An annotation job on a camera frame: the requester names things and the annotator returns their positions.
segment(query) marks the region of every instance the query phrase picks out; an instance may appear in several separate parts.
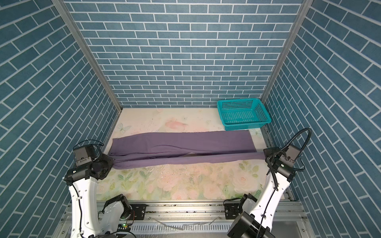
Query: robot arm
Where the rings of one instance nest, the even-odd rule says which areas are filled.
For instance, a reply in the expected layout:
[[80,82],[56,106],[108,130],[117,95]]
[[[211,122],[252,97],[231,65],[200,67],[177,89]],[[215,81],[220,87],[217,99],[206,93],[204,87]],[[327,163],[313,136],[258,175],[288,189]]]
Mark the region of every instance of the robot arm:
[[72,200],[70,238],[115,238],[119,219],[129,218],[131,206],[123,194],[106,201],[104,216],[99,223],[96,207],[98,179],[110,172],[114,159],[102,154],[96,157],[94,147],[85,145],[74,149],[75,167],[65,176]]
[[[300,134],[308,131],[308,136],[301,149],[291,143]],[[264,189],[258,201],[254,201],[247,196],[242,198],[242,213],[237,216],[228,231],[231,238],[275,238],[271,233],[272,221],[278,203],[283,192],[288,188],[294,179],[296,171],[303,169],[293,168],[295,161],[300,157],[301,152],[306,147],[312,130],[304,128],[300,130],[281,149],[274,147],[264,149],[269,172],[266,177]]]

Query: folded fabric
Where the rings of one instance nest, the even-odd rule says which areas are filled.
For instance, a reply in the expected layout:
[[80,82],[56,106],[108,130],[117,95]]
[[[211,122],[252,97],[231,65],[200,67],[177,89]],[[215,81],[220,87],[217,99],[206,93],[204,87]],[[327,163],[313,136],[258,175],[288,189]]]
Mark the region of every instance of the folded fabric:
[[129,169],[162,164],[221,163],[263,158],[262,152],[253,152],[256,149],[249,131],[239,130],[142,133],[113,139],[109,155],[115,159],[115,169]]

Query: teal plastic basket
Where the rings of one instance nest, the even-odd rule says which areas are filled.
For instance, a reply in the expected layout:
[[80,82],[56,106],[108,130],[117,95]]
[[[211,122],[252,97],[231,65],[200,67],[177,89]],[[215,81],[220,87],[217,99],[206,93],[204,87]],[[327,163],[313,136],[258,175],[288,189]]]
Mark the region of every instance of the teal plastic basket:
[[226,131],[261,128],[271,122],[258,98],[219,100],[217,108]]

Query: blue brick wall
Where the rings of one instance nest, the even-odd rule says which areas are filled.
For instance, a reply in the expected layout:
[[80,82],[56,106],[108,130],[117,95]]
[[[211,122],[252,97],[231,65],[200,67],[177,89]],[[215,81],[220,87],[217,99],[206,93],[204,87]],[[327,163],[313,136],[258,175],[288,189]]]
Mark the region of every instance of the blue brick wall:
[[314,0],[266,100],[278,146],[314,131],[292,185],[317,237],[381,237],[380,13]]
[[123,107],[260,97],[302,0],[65,1]]
[[50,0],[0,6],[0,237],[51,237],[73,146],[117,112]]

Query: black cable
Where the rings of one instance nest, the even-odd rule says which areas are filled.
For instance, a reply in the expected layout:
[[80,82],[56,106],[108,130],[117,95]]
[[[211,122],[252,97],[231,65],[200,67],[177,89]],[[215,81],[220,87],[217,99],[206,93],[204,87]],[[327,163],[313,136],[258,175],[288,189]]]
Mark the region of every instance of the black cable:
[[225,202],[226,202],[226,201],[234,201],[234,200],[237,200],[237,199],[241,199],[241,198],[230,198],[230,199],[225,199],[225,200],[222,202],[222,204],[224,205],[224,208],[225,208]]
[[102,211],[99,211],[99,212],[98,212],[98,220],[99,220],[99,213],[103,213],[103,214],[104,214],[104,212],[102,212]]
[[[89,144],[89,145],[92,145],[92,146],[96,146],[96,145],[98,145],[98,146],[104,146],[104,143],[103,142],[101,142],[101,141],[97,141],[97,140],[93,140],[93,139],[89,139],[89,140],[84,140],[84,141],[81,141],[81,142],[78,142],[75,146],[73,146],[73,151],[74,151],[74,148],[77,146],[77,145],[79,145],[79,144],[81,144],[81,143],[83,143],[83,142],[86,142],[86,141],[96,141],[96,142],[99,142],[100,144]],[[98,149],[98,151],[99,151],[99,154],[102,154],[102,151],[100,150],[100,148],[99,147],[96,147],[97,149]],[[75,167],[77,167],[76,165],[75,165],[75,155],[74,155],[74,157],[73,157],[73,162],[74,162],[74,168]]]
[[86,142],[86,141],[96,141],[96,142],[101,143],[100,146],[104,146],[103,142],[101,142],[101,141],[97,141],[97,140],[89,139],[89,140],[84,140],[84,141],[78,142],[75,146],[73,146],[73,149],[74,149],[77,145],[79,145],[80,143],[83,143],[83,142]]
[[[74,184],[73,184],[73,188],[75,190],[75,193],[77,194],[77,197],[79,198],[79,195],[78,195],[78,192],[77,192],[77,189],[75,188]],[[79,205],[79,212],[80,212],[80,218],[79,218],[79,234],[82,238],[85,238],[83,237],[83,235],[81,234],[81,229],[82,229],[82,208],[81,208],[81,202],[80,202],[80,199],[78,199],[78,205]]]
[[272,167],[271,162],[270,162],[270,158],[269,158],[269,157],[267,157],[267,158],[265,159],[265,161],[266,161],[266,163],[268,164],[268,167],[270,168],[271,176],[272,176],[272,179],[274,180],[274,189],[275,189],[275,190],[278,190],[278,186],[279,186],[279,184],[278,184],[277,177],[276,177],[276,175],[275,175],[275,169]]
[[303,172],[304,169],[306,168],[306,166],[305,166],[304,163],[303,163],[302,155],[300,155],[300,162],[302,162],[303,168],[294,168],[294,169],[295,169],[295,171]]
[[263,215],[262,215],[262,219],[261,219],[261,224],[259,225],[259,229],[258,229],[258,232],[257,232],[257,236],[256,236],[256,238],[258,238],[258,235],[259,235],[260,229],[261,229],[261,227],[262,227],[263,218],[264,218],[264,216],[266,215],[266,210],[267,210],[267,207],[268,207],[268,205],[269,205],[269,203],[270,203],[270,201],[271,201],[271,198],[272,198],[272,196],[274,195],[274,193],[275,193],[275,189],[274,189],[274,191],[272,192],[272,194],[271,194],[271,197],[270,197],[269,201],[267,202],[266,208],[264,209],[264,212],[263,212]]
[[136,235],[134,233],[132,233],[132,232],[128,232],[128,233],[130,233],[131,235],[133,235],[136,238]]
[[132,232],[129,232],[129,231],[127,231],[127,230],[119,230],[119,231],[116,231],[116,232],[110,233],[109,235],[111,235],[111,234],[115,234],[115,233],[118,233],[118,232],[128,232],[128,233],[130,233],[131,235],[133,235],[133,236],[136,238],[136,235],[135,235],[134,233],[132,233]]
[[302,163],[302,165],[303,165],[303,168],[294,168],[294,170],[295,171],[300,171],[300,172],[303,172],[304,171],[304,169],[306,168],[306,166],[304,165],[304,163],[303,163],[303,160],[302,160],[302,152],[303,152],[303,150],[305,149],[305,147],[307,146],[307,144],[308,144],[308,142],[309,142],[309,140],[310,140],[310,138],[311,138],[311,136],[312,136],[312,130],[311,130],[311,128],[304,128],[304,129],[302,129],[302,130],[300,130],[300,131],[298,131],[287,143],[286,143],[286,145],[285,146],[283,146],[283,148],[282,149],[280,149],[281,151],[283,151],[284,149],[286,149],[288,146],[290,146],[291,145],[291,143],[298,137],[298,136],[300,136],[303,132],[305,132],[305,131],[308,131],[308,135],[307,135],[307,138],[306,138],[306,140],[304,141],[304,144],[303,144],[303,146],[302,146],[302,148],[300,148],[300,152],[299,152],[299,154],[296,156],[296,158],[295,158],[295,160],[297,159],[297,158],[300,158],[300,162]]
[[135,210],[134,210],[134,216],[132,217],[132,223],[130,225],[133,225],[135,221]]
[[295,138],[297,138],[298,136],[300,136],[300,134],[302,134],[302,133],[305,132],[305,131],[308,131],[308,135],[307,135],[306,140],[304,141],[304,144],[303,144],[302,148],[300,148],[300,152],[299,152],[299,154],[296,156],[296,157],[299,157],[300,154],[302,153],[302,151],[304,150],[304,148],[307,146],[307,143],[309,142],[309,140],[310,140],[310,138],[311,138],[311,136],[312,136],[312,130],[311,130],[311,128],[304,128],[304,129],[298,131],[298,132],[297,132],[297,133],[296,133],[296,134],[289,140],[289,142],[287,142],[287,144],[286,144],[285,146],[283,146],[283,148],[280,149],[280,150],[284,150],[284,149],[286,149],[287,147],[289,147],[289,146],[291,145],[291,142],[293,142],[293,141],[295,140]]

